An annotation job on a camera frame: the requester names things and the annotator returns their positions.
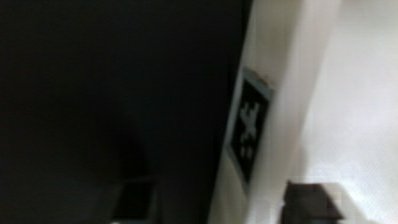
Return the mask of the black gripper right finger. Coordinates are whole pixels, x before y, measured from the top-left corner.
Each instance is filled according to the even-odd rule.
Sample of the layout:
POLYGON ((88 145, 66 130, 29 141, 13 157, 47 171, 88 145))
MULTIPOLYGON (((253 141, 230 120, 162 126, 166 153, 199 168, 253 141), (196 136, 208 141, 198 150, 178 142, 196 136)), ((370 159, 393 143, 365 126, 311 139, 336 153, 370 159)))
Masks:
POLYGON ((358 208, 338 183, 287 184, 283 224, 356 224, 358 208))

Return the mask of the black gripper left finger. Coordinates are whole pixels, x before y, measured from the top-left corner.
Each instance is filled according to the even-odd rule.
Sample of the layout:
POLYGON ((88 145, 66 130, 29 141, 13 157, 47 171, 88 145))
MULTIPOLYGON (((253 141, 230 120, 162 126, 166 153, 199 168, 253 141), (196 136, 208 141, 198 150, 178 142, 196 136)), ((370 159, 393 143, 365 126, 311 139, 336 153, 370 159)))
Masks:
POLYGON ((112 224, 157 224, 157 188, 152 179, 125 183, 112 214, 112 224))

